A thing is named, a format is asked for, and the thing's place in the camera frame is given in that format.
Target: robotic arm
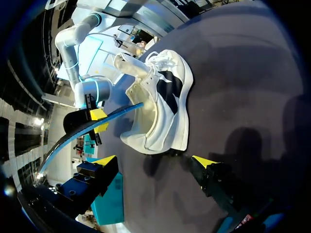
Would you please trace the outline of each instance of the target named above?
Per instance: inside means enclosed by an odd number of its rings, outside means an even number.
[[[112,89],[110,80],[80,82],[79,61],[74,49],[75,45],[80,45],[88,33],[99,26],[102,18],[97,13],[92,13],[81,23],[60,31],[55,38],[55,45],[58,48],[69,82],[75,93],[77,108],[85,108],[85,94],[91,94],[96,102],[105,101],[109,98]]]

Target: shoe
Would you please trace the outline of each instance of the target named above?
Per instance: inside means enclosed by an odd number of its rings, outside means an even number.
[[[132,104],[143,102],[135,111],[131,131],[121,140],[144,154],[158,154],[170,148],[186,150],[189,118],[186,99],[193,84],[193,75],[186,61],[175,51],[149,54],[143,63],[124,53],[114,61],[122,73],[135,77],[126,90]]]

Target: table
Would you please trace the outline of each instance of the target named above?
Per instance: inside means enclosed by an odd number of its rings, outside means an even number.
[[[263,3],[238,2],[193,18],[152,51],[178,52],[192,69],[187,154],[231,164],[257,191],[289,203],[310,161],[311,101],[299,54]],[[105,104],[129,104],[125,75]],[[212,233],[226,216],[207,198],[181,157],[152,159],[121,142],[133,114],[109,123],[98,156],[118,155],[126,225],[133,233]]]

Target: shoelace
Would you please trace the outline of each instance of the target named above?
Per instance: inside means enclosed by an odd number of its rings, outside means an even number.
[[[162,69],[163,66],[166,64],[164,59],[160,62],[155,61],[155,58],[159,58],[160,56],[163,56],[163,55],[159,55],[156,51],[153,51],[153,52],[148,54],[148,56],[146,57],[146,60],[145,60],[145,64],[151,68],[154,75],[156,75],[157,71],[159,69]]]

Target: wall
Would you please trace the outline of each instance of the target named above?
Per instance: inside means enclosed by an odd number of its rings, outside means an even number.
[[[59,96],[74,100],[74,94],[69,86],[63,86]],[[68,113],[73,111],[75,111],[75,109],[71,107],[54,105],[48,137],[49,149],[65,135],[63,120]],[[49,164],[47,168],[47,178],[50,185],[54,186],[55,183],[64,183],[71,178],[71,154],[75,153],[73,149],[75,144],[74,141],[65,146]]]

